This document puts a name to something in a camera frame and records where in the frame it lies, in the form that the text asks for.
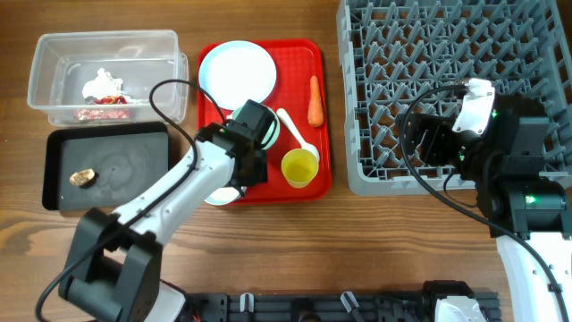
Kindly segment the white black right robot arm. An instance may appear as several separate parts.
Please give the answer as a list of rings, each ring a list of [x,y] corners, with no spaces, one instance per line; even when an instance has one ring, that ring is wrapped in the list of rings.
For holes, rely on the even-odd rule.
[[[457,116],[398,116],[404,157],[421,151],[427,165],[451,165],[475,183],[479,213],[415,179],[439,201],[487,225],[497,246],[517,321],[571,319],[571,205],[564,188],[541,176],[549,118],[528,97],[466,90]]]

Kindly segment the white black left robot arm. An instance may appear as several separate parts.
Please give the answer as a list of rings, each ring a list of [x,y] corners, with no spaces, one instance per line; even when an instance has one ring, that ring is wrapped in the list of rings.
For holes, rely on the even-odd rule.
[[[265,145],[276,131],[267,106],[249,100],[223,124],[201,129],[185,157],[111,215],[92,208],[79,221],[59,296],[99,321],[182,321],[184,291],[164,282],[164,246],[210,195],[241,197],[267,180]]]

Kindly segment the light blue bowl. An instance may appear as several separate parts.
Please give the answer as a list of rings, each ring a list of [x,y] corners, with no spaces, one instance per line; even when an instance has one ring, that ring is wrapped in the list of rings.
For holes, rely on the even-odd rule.
[[[223,206],[232,203],[240,197],[238,190],[232,187],[223,187],[212,192],[205,198],[205,203],[212,206]]]

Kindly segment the brown food scrap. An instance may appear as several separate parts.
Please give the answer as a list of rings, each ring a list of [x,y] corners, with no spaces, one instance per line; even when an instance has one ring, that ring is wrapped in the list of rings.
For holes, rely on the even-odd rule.
[[[84,188],[92,184],[97,178],[97,173],[92,169],[85,169],[75,172],[70,177],[70,183],[73,186]]]

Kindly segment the green bowl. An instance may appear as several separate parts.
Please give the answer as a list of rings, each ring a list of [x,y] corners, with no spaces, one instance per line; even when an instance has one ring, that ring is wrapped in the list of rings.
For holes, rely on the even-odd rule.
[[[274,120],[263,138],[261,146],[262,150],[269,149],[278,140],[280,135],[280,121],[278,115],[272,108],[267,107],[267,109],[269,109],[270,112],[272,113]],[[227,115],[226,118],[228,120],[237,121],[240,116],[246,116],[246,115],[247,115],[246,113],[242,112],[242,107],[240,107],[234,110],[231,114]]]

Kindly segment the red snack wrapper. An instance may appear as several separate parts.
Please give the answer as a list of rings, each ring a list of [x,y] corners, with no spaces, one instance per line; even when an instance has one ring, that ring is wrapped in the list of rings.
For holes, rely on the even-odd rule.
[[[95,105],[126,105],[127,99],[123,95],[107,96],[93,101]],[[75,113],[75,118],[81,122],[97,120],[127,120],[131,113],[126,108],[82,108]]]

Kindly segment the white tissue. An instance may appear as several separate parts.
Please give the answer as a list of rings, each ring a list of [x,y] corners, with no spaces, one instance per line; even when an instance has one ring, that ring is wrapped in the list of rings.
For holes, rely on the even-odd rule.
[[[102,99],[109,96],[117,96],[122,93],[123,80],[114,78],[112,74],[104,68],[97,70],[97,76],[94,80],[86,82],[82,89],[84,98]]]

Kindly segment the orange carrot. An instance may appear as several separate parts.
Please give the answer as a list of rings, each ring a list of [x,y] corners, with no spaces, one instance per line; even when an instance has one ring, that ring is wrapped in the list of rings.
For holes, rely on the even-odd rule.
[[[310,96],[307,110],[308,123],[320,127],[324,123],[324,111],[318,78],[313,75],[309,81]]]

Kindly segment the yellow plastic cup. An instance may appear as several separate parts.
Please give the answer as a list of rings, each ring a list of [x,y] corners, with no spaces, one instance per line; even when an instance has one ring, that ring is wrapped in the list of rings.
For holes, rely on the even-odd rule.
[[[281,162],[282,175],[296,189],[308,186],[319,170],[317,158],[308,150],[295,148],[284,155]]]

